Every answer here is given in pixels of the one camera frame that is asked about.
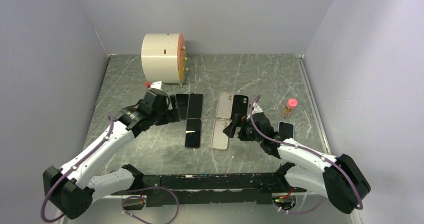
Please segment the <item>pale pink phone case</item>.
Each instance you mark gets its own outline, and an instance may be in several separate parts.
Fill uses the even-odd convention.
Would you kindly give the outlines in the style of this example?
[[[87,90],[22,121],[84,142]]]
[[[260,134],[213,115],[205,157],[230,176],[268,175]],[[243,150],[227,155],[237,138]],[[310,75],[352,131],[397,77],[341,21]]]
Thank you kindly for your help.
[[[229,125],[225,119],[215,119],[213,123],[211,147],[216,150],[226,150],[228,148],[229,138],[224,133],[224,129]]]

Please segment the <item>black smartphone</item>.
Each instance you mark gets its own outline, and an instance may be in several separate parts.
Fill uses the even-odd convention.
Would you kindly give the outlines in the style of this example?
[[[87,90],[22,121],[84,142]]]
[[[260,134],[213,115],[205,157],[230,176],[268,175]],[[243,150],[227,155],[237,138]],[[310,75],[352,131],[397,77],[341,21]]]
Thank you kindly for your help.
[[[202,117],[203,100],[204,96],[202,94],[191,93],[189,95],[187,109],[188,119],[200,119]]]

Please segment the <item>black phone case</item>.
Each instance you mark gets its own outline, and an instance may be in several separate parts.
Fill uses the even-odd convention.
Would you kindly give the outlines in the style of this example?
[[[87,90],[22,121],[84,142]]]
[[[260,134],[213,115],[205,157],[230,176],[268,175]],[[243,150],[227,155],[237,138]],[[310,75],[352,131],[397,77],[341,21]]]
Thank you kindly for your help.
[[[249,97],[245,95],[234,95],[231,109],[231,119],[234,119],[235,115],[246,116],[248,111]]]

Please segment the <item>beige phone case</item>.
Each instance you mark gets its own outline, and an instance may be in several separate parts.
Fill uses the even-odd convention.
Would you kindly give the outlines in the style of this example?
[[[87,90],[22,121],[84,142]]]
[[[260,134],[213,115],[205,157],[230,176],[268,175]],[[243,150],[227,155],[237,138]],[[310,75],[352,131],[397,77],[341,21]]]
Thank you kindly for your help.
[[[221,119],[229,119],[232,113],[233,94],[220,92],[217,101],[215,116]]]

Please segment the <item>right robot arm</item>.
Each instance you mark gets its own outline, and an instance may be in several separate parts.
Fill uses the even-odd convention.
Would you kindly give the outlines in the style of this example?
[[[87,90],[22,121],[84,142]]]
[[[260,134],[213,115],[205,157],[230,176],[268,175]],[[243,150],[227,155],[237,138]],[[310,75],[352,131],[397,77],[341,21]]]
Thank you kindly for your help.
[[[300,188],[324,198],[339,211],[350,214],[363,208],[371,187],[352,157],[333,156],[313,150],[293,138],[293,131],[274,129],[264,113],[236,114],[223,133],[241,141],[259,143],[270,156],[284,161],[274,172],[275,186],[282,192]]]

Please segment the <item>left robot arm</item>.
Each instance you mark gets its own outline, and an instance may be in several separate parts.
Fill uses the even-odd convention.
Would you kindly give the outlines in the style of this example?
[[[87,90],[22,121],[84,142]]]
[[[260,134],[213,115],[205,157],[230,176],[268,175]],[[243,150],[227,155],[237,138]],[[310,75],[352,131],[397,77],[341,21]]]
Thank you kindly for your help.
[[[151,126],[165,125],[180,120],[175,96],[157,88],[149,88],[137,104],[109,116],[108,128],[80,154],[60,168],[48,167],[43,175],[45,198],[40,217],[54,223],[66,216],[81,216],[95,201],[119,191],[136,194],[147,190],[161,190],[134,166],[124,165],[115,172],[97,176],[97,170],[124,145]]]

